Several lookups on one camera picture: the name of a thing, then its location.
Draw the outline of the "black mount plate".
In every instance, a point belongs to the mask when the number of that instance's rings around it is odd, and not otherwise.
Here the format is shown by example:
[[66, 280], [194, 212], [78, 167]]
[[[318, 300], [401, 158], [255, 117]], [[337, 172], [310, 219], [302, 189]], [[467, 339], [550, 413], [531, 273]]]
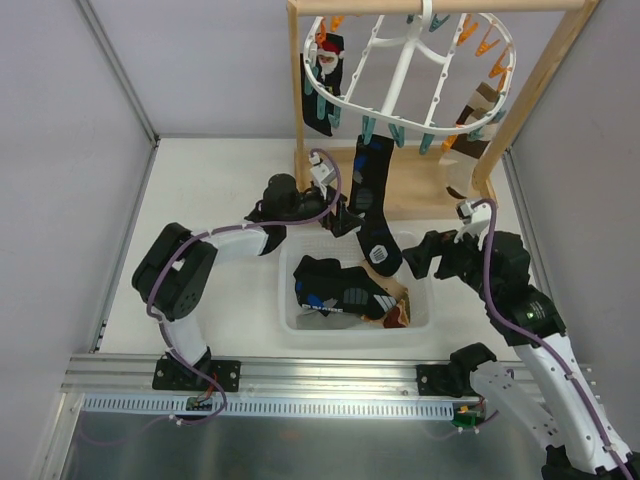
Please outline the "black mount plate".
[[237, 360], [204, 359], [196, 365], [201, 375], [175, 360], [170, 355], [161, 357], [155, 365], [152, 389], [156, 391], [204, 391], [211, 383], [204, 375], [215, 380], [225, 392], [239, 389], [242, 363]]
[[461, 372], [451, 364], [418, 364], [416, 383], [420, 396], [461, 398], [465, 392]]

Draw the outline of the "left black mount plate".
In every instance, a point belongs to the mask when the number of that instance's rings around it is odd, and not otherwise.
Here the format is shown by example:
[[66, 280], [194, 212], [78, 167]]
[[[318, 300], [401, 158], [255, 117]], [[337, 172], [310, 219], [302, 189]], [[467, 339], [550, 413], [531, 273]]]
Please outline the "left black mount plate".
[[201, 375], [175, 360], [170, 355], [161, 357], [155, 365], [152, 389], [156, 391], [204, 391], [211, 383], [204, 375], [215, 380], [225, 392], [239, 389], [242, 363], [237, 360], [204, 359], [196, 365]]

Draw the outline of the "green circuit board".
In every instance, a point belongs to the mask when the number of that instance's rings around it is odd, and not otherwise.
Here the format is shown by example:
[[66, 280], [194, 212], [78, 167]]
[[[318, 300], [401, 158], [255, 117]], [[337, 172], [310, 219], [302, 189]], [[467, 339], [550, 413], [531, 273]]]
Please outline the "green circuit board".
[[451, 424], [461, 433], [467, 430], [477, 430], [486, 420], [487, 416], [484, 410], [462, 406], [454, 410]]

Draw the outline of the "white plastic basket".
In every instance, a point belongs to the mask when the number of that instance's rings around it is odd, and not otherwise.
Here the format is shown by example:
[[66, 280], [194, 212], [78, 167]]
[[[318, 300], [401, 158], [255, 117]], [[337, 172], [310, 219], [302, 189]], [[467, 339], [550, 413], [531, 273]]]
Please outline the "white plastic basket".
[[397, 338], [424, 335], [435, 317], [432, 278], [416, 279], [408, 266], [394, 275], [408, 289], [409, 324], [386, 329], [380, 323], [359, 319], [348, 312], [333, 310], [325, 317], [300, 306], [294, 295], [294, 270], [305, 255], [315, 259], [334, 258], [344, 267], [356, 267], [364, 261], [356, 235], [334, 238], [329, 233], [303, 231], [285, 240], [279, 255], [278, 306], [282, 329], [303, 340], [308, 349], [382, 348]]

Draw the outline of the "wooden hanging rack frame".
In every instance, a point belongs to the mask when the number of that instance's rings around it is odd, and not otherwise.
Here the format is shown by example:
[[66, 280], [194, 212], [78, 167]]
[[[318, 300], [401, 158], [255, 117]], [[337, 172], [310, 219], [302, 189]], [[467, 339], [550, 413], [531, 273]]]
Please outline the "wooden hanging rack frame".
[[[308, 177], [307, 174], [302, 171], [302, 160], [304, 154], [309, 151], [305, 145], [304, 137], [305, 123], [302, 113], [300, 55], [315, 18], [318, 16], [325, 17], [326, 26], [330, 27], [333, 17], [341, 17], [344, 21], [347, 16], [361, 17], [363, 15], [374, 15], [378, 19], [380, 15], [383, 15], [385, 20], [380, 29], [379, 36], [382, 38], [395, 38], [406, 34], [408, 30], [408, 16], [410, 14], [418, 14], [421, 11], [423, 2], [424, 1], [288, 2], [286, 10], [296, 122], [294, 166], [298, 181], [303, 181]], [[514, 100], [513, 105], [507, 107], [505, 104], [510, 95], [510, 86], [508, 97], [503, 106], [505, 115], [499, 123], [498, 130], [489, 144], [488, 150], [479, 159], [473, 171], [471, 192], [493, 197], [495, 192], [490, 180], [493, 169], [502, 154], [515, 140], [517, 133], [523, 127], [525, 120], [544, 93], [553, 75], [559, 68], [559, 65], [584, 29], [598, 4], [595, 1], [431, 2], [433, 3], [434, 12], [437, 13], [439, 18], [445, 19], [446, 22], [433, 33], [425, 29], [422, 33], [422, 41], [433, 51], [441, 55], [447, 52], [452, 34], [458, 24], [460, 14], [463, 12], [473, 12], [475, 15], [472, 21], [477, 23], [478, 26], [468, 40], [458, 47], [457, 52], [462, 46], [468, 43], [476, 32], [482, 32], [483, 34], [478, 46], [483, 41], [492, 43], [499, 37], [499, 33], [496, 31], [492, 33], [487, 32], [488, 25], [483, 18], [477, 15], [479, 12], [491, 13], [497, 18], [500, 12], [561, 11], [564, 14], [561, 22], [547, 42], [535, 67], [520, 90], [520, 93]], [[501, 46], [503, 49], [496, 60], [498, 60], [505, 49], [505, 44], [500, 43], [497, 46]], [[482, 79], [484, 81], [490, 79], [497, 80], [496, 88], [500, 79], [490, 78], [488, 76], [490, 71], [484, 75]], [[445, 168], [439, 164], [439, 161], [445, 152], [442, 147], [444, 145], [452, 145], [456, 136], [435, 136], [427, 139], [422, 133], [407, 129], [404, 133], [404, 139], [399, 142], [391, 134], [397, 147], [392, 156], [391, 204], [388, 209], [391, 219], [422, 220], [451, 218], [453, 198], [446, 191]]]

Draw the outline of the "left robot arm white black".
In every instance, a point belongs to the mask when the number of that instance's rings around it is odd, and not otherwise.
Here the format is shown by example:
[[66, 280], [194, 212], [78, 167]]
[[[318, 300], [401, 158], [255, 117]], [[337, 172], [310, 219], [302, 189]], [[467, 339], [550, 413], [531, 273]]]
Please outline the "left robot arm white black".
[[163, 228], [132, 277], [167, 347], [156, 363], [153, 389], [237, 390], [229, 375], [239, 365], [213, 360], [195, 316], [212, 268], [270, 254], [290, 226], [318, 222], [336, 237], [360, 227], [364, 220], [348, 210], [340, 187], [338, 181], [320, 180], [299, 191], [291, 175], [277, 174], [242, 224], [202, 233], [179, 223]]

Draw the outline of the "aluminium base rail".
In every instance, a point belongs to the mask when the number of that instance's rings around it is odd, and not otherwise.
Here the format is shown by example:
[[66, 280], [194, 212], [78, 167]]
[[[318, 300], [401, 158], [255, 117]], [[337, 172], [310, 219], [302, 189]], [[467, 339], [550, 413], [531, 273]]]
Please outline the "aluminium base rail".
[[[218, 381], [234, 397], [442, 399], [431, 388], [439, 362], [224, 357]], [[155, 355], [77, 354], [63, 377], [65, 393], [155, 393], [182, 381]]]

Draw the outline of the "white round clip hanger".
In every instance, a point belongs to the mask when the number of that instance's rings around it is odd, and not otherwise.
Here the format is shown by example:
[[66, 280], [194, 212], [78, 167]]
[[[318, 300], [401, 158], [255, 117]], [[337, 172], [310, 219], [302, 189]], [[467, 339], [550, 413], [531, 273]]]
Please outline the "white round clip hanger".
[[[358, 113], [362, 117], [374, 117], [376, 122], [380, 120], [386, 123], [392, 136], [399, 142], [404, 139], [404, 133], [407, 129], [418, 131], [422, 133], [425, 138], [431, 139], [435, 136], [461, 135], [477, 130], [488, 123], [499, 110], [503, 110], [506, 98], [508, 97], [513, 71], [516, 67], [516, 49], [513, 44], [513, 38], [506, 26], [495, 15], [482, 12], [479, 12], [477, 15], [487, 23], [487, 32], [492, 33], [496, 31], [499, 33], [499, 37], [492, 43], [486, 41], [481, 42], [476, 49], [476, 55], [480, 57], [500, 43], [505, 44], [505, 49], [488, 74], [490, 78], [500, 79], [498, 86], [495, 88], [495, 90], [499, 92], [500, 98], [495, 104], [495, 107], [487, 113], [486, 117], [477, 120], [475, 123], [466, 126], [457, 125], [456, 123], [452, 126], [440, 126], [434, 122], [435, 112], [441, 103], [442, 90], [450, 76], [451, 63], [457, 53], [457, 49], [468, 40], [478, 26], [477, 23], [472, 21], [474, 15], [473, 12], [463, 12], [460, 14], [460, 19], [452, 34], [449, 48], [443, 55], [433, 51], [422, 41], [422, 33], [425, 29], [433, 33], [446, 22], [445, 19], [439, 18], [437, 13], [434, 12], [431, 1], [424, 1], [421, 6], [421, 11], [418, 14], [410, 14], [408, 16], [408, 30], [406, 34], [401, 37], [382, 38], [379, 36], [380, 29], [385, 20], [385, 17], [380, 15], [371, 30], [370, 38], [361, 53], [359, 63], [350, 77], [350, 83], [346, 90], [341, 89], [340, 96], [333, 96], [327, 93], [323, 86], [315, 80], [311, 68], [316, 62], [317, 45], [324, 41], [327, 33], [335, 34], [335, 30], [342, 23], [343, 19], [341, 17], [333, 17], [331, 19], [331, 26], [327, 27], [325, 17], [316, 17], [305, 39], [301, 55], [303, 55], [305, 63], [306, 76], [313, 89], [334, 105], [334, 114], [329, 116], [332, 128], [337, 128], [340, 125], [341, 113], [344, 110]], [[354, 102], [354, 91], [363, 76], [363, 71], [371, 52], [375, 49], [389, 49], [392, 47], [399, 47], [401, 51], [381, 107], [376, 109]], [[433, 89], [425, 119], [422, 122], [403, 118], [395, 112], [415, 54], [422, 55], [438, 68], [438, 80]]]

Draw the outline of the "teal clothes peg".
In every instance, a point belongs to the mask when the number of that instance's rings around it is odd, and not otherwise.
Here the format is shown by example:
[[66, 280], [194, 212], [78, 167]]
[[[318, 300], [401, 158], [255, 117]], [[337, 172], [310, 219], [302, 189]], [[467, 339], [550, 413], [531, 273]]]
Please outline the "teal clothes peg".
[[370, 116], [362, 117], [361, 137], [362, 144], [369, 145], [375, 132], [376, 119]]

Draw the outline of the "right black mount plate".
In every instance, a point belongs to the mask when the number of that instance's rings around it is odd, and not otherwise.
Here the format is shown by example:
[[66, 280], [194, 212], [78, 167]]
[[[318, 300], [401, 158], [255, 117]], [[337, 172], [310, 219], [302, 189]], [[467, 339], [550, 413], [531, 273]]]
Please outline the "right black mount plate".
[[451, 364], [418, 364], [416, 383], [420, 396], [461, 398], [465, 392], [461, 372]]

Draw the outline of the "brown cream striped sock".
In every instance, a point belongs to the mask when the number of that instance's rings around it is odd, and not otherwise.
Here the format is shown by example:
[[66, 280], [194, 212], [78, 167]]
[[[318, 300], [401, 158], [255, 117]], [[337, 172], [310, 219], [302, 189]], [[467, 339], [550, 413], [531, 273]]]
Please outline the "brown cream striped sock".
[[[481, 82], [467, 101], [456, 124], [466, 126], [484, 119], [499, 98], [497, 90], [488, 83]], [[505, 111], [499, 110], [479, 129], [457, 135], [450, 148], [442, 154], [439, 164], [445, 168], [446, 191], [451, 197], [463, 200], [469, 196], [475, 166], [493, 140], [504, 115]]]

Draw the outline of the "brown patterned sock in basket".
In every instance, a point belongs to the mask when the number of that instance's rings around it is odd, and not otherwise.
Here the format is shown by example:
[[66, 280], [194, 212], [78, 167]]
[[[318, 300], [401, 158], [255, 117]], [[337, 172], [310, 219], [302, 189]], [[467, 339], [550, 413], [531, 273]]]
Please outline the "brown patterned sock in basket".
[[379, 275], [366, 261], [363, 261], [361, 266], [377, 285], [396, 300], [396, 304], [380, 319], [371, 319], [363, 315], [361, 320], [365, 324], [376, 325], [384, 329], [407, 328], [411, 323], [408, 288], [399, 283], [395, 277]]

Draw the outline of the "black santa sock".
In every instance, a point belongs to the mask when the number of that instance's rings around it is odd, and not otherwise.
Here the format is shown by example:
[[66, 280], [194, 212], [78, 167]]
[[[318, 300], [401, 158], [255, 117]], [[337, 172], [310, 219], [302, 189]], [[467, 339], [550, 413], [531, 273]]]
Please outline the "black santa sock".
[[[300, 63], [303, 121], [321, 135], [332, 137], [329, 116], [334, 114], [334, 105], [313, 89], [305, 73], [303, 55], [300, 55]], [[311, 70], [327, 93], [341, 95], [344, 71], [344, 38], [341, 35], [326, 34], [324, 41], [317, 45], [316, 62]]]

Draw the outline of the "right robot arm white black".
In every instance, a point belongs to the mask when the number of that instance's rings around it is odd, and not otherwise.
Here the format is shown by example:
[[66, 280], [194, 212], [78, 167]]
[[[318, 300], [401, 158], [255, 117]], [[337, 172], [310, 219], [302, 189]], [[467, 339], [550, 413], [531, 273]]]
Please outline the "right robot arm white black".
[[555, 304], [531, 285], [530, 255], [519, 235], [497, 231], [479, 240], [455, 230], [429, 231], [402, 255], [415, 278], [426, 277], [438, 259], [435, 278], [457, 278], [478, 294], [490, 324], [525, 364], [543, 401], [531, 400], [480, 342], [451, 353], [446, 364], [418, 368], [421, 389], [483, 397], [545, 451], [545, 479], [638, 478], [639, 454], [598, 405]]

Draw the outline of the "black blue sport sock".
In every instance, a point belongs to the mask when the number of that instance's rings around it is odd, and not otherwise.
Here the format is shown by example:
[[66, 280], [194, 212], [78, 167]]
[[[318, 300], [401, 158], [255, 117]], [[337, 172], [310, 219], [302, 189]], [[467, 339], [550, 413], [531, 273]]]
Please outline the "black blue sport sock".
[[359, 135], [353, 163], [348, 210], [363, 220], [356, 233], [370, 267], [383, 277], [393, 276], [403, 256], [384, 215], [386, 185], [395, 142], [373, 134]]

